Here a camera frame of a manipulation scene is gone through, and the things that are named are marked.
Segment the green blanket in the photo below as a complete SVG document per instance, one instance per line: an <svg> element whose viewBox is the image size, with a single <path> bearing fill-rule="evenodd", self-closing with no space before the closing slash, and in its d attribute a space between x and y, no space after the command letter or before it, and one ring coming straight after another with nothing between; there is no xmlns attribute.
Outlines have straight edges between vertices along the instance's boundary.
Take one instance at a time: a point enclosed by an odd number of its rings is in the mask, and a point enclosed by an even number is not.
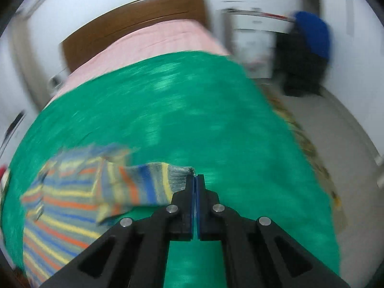
<svg viewBox="0 0 384 288"><path fill-rule="evenodd" d="M181 52L100 76L51 103L11 164L3 209L6 247L22 267L19 197L60 149L120 143L132 164L168 162L204 174L240 215L269 216L332 270L339 253L328 196L291 132L242 68L226 57ZM153 209L135 208L134 219ZM219 242L172 242L165 287L225 287Z"/></svg>

